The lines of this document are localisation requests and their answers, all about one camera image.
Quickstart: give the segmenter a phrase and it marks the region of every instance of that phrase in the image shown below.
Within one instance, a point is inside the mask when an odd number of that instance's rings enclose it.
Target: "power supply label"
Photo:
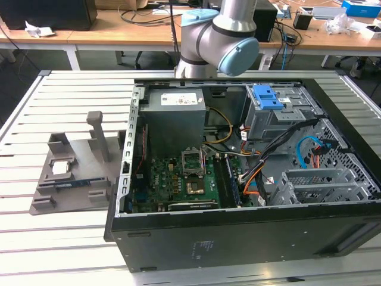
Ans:
[[[161,105],[197,105],[197,95],[189,94],[162,94]]]

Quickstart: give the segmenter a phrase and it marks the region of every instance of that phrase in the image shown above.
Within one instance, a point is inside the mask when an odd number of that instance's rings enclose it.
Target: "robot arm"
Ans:
[[[190,10],[182,15],[181,59],[176,77],[211,78],[217,70],[238,76],[259,53],[254,38],[255,0],[223,0],[221,12]]]

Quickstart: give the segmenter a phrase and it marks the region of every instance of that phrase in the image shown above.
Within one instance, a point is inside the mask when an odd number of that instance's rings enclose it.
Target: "table leg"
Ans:
[[[121,51],[115,51],[115,56],[117,57],[117,64],[123,64],[123,61],[121,60],[122,58],[122,55],[121,55]]]
[[[324,57],[324,60],[321,62],[321,67],[322,67],[322,68],[324,68],[324,69],[328,68],[329,57],[330,57],[330,55],[326,55],[326,56]]]
[[[264,52],[261,59],[260,67],[258,70],[269,70],[272,60],[273,60],[273,52]]]
[[[68,47],[66,49],[67,57],[69,59],[72,70],[81,70],[79,66],[79,53],[75,47]]]
[[[0,51],[0,54],[6,58],[10,63],[16,62],[12,49],[3,49]]]

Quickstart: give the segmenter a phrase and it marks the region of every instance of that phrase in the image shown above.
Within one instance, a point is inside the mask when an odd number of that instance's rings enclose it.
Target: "blue box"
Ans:
[[[376,18],[381,11],[380,5],[359,1],[344,1],[341,7],[345,7],[346,14],[352,17]]]

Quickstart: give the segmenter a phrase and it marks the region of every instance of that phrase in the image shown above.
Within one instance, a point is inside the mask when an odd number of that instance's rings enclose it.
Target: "white slatted table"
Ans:
[[[331,71],[250,72],[245,76],[317,79],[343,112],[379,148],[381,124],[364,94]],[[135,78],[168,71],[65,71],[38,77],[0,131],[0,285],[367,285],[381,281],[381,236],[346,257],[131,275],[114,243],[103,240],[107,211],[31,216],[30,203],[51,132],[90,138],[86,114],[101,110],[106,136],[126,128]],[[371,124],[374,134],[368,134]]]

